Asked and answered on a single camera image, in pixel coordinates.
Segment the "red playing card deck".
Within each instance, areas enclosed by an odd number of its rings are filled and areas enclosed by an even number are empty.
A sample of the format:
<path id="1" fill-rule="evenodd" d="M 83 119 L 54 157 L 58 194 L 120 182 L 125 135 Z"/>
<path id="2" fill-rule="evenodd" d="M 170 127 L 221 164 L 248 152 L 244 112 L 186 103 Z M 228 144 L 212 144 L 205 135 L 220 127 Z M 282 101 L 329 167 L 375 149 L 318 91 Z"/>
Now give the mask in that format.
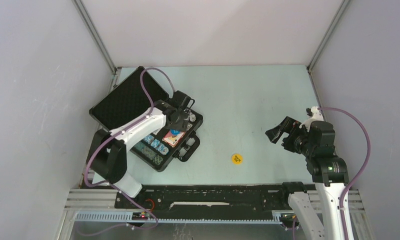
<path id="1" fill-rule="evenodd" d="M 174 148 L 185 135 L 185 132 L 182 131 L 180 132 L 181 133 L 178 136 L 172 136 L 169 130 L 169 132 L 164 136 L 162 141 Z"/>

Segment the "black poker set case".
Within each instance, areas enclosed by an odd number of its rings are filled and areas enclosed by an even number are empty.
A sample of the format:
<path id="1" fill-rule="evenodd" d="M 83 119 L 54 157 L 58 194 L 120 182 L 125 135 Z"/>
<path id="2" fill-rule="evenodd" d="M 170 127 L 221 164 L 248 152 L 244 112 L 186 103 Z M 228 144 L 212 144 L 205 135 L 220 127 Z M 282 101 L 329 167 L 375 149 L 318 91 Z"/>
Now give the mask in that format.
<path id="1" fill-rule="evenodd" d="M 153 102 L 158 100 L 166 101 L 172 98 L 144 69 L 144 67 L 139 66 L 111 93 L 89 110 L 91 117 L 99 122 L 105 130 L 109 131 L 120 127 L 141 115 L 150 106 L 146 93 L 150 94 Z M 140 141 L 164 158 L 164 162 L 161 165 L 153 166 L 141 159 L 133 148 L 130 151 L 158 172 L 164 171 L 173 159 L 179 159 L 181 162 L 188 161 L 200 145 L 196 130 L 203 123 L 201 114 L 192 109 L 190 114 L 196 115 L 196 121 L 189 121 L 189 123 L 193 124 L 193 127 L 185 132 L 184 137 L 175 147 L 171 147 L 162 141 L 170 129 L 163 128 L 157 133 L 150 134 L 169 148 L 167 155 L 160 154 L 150 144 L 143 140 Z"/>

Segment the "yellow big blind button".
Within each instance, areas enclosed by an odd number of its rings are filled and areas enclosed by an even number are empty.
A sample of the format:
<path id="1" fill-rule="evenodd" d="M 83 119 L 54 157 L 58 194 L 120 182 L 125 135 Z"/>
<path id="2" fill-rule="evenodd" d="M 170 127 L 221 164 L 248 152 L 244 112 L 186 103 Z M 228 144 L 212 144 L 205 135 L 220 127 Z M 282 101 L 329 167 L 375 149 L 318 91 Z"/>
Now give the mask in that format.
<path id="1" fill-rule="evenodd" d="M 231 161 L 235 165 L 240 165 L 243 162 L 243 157 L 239 153 L 235 153 L 231 156 Z"/>

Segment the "blue small blind button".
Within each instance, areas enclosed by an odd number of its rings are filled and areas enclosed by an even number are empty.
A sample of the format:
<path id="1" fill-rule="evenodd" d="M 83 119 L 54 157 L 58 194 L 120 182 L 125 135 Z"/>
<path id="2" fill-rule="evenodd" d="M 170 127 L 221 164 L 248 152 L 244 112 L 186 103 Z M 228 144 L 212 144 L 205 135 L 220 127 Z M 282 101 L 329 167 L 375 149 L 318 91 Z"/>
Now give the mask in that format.
<path id="1" fill-rule="evenodd" d="M 178 130 L 171 129 L 170 133 L 171 133 L 172 136 L 178 136 L 181 132 L 178 131 Z"/>

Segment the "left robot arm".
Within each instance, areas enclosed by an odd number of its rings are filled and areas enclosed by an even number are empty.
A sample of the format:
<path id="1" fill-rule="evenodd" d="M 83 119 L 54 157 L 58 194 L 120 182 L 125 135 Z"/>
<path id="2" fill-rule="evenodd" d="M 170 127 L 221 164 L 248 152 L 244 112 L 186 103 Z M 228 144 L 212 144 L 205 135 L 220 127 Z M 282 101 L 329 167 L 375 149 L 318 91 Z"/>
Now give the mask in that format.
<path id="1" fill-rule="evenodd" d="M 95 133 L 86 162 L 86 170 L 93 170 L 104 183 L 127 195 L 126 201 L 133 208 L 146 202 L 142 184 L 127 169 L 127 153 L 146 136 L 163 128 L 184 132 L 188 128 L 189 103 L 195 102 L 177 90 L 169 100 L 153 101 L 138 117 L 110 131 Z"/>

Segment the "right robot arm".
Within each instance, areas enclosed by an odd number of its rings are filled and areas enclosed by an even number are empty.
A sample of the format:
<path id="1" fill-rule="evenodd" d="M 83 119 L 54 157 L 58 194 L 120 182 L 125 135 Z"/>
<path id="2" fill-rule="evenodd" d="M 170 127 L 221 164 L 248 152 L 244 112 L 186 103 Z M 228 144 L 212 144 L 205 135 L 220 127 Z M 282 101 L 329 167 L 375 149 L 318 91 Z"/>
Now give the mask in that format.
<path id="1" fill-rule="evenodd" d="M 305 157 L 307 170 L 322 204 L 325 238 L 353 239 L 347 199 L 350 179 L 345 161 L 335 153 L 333 125 L 319 116 L 304 123 L 287 116 L 265 135 L 276 144 L 284 133 L 288 136 L 282 139 L 282 147 Z"/>

